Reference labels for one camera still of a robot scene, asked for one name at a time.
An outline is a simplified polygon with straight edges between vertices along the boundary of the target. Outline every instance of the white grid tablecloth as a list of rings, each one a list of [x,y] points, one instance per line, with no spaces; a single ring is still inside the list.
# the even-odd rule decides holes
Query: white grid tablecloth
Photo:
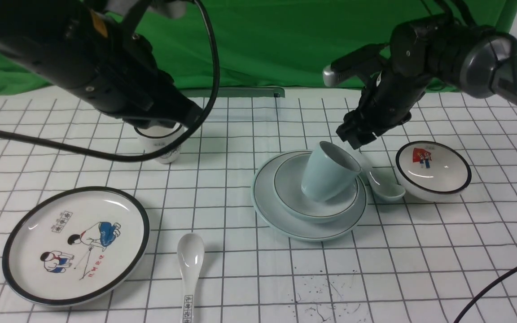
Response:
[[[472,165],[466,192],[439,204],[412,196],[398,204],[371,199],[352,235],[327,243],[289,240],[255,215],[253,174],[277,153],[312,149],[321,140],[342,144],[334,131],[357,106],[359,92],[342,93],[219,99],[170,167],[111,163],[0,140],[0,266],[19,219],[70,188],[129,192],[147,208],[152,229],[131,278],[82,306],[33,305],[9,289],[0,268],[0,323],[179,322],[175,252],[190,231],[203,237],[207,249],[199,323],[453,321],[473,295],[517,266],[517,108],[498,97],[425,95],[412,109],[412,121],[361,150],[394,178],[392,159],[405,143],[449,145]],[[0,129],[141,153],[132,127],[57,88],[0,97]],[[517,274],[463,322],[517,322]]]

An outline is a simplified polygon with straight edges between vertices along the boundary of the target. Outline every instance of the light blue saucer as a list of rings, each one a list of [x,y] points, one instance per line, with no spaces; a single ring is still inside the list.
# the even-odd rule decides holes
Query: light blue saucer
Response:
[[[309,223],[291,215],[277,200],[273,181],[279,166],[291,157],[310,151],[291,151],[269,159],[254,176],[251,186],[251,200],[254,209],[264,221],[282,235],[302,241],[327,241],[346,235],[359,221],[367,206],[366,190],[359,190],[359,197],[345,214],[328,223]],[[363,183],[357,178],[359,188]]]

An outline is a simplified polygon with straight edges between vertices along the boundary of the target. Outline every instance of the green backdrop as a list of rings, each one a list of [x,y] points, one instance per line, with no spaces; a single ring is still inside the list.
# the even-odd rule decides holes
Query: green backdrop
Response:
[[[433,12],[440,10],[426,0]],[[517,0],[466,0],[478,24],[508,31]],[[397,24],[427,15],[419,0],[205,0],[217,36],[222,86],[322,87],[321,71],[368,43],[385,43]],[[179,88],[209,87],[209,43],[201,15],[168,20],[148,12],[138,33]],[[0,55],[0,94],[47,85]],[[344,84],[362,87],[359,80]]]

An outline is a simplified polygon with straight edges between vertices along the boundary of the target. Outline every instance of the white spoon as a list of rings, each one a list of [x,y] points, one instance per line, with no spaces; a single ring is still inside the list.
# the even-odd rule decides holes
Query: white spoon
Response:
[[[350,150],[350,153],[363,168],[372,190],[379,198],[386,202],[396,202],[406,194],[405,188],[377,172],[365,155],[353,150]]]
[[[193,311],[195,309],[195,290],[197,281],[205,258],[205,244],[203,239],[195,233],[187,233],[179,240],[177,256],[181,277],[183,278],[183,311],[181,323],[194,323]]]

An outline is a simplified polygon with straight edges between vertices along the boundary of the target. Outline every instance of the spoon handle text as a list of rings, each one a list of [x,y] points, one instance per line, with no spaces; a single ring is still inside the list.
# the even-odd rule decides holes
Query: spoon handle text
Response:
[[[195,310],[194,295],[185,295],[183,298],[183,310],[181,311],[181,323],[195,323],[193,311]]]

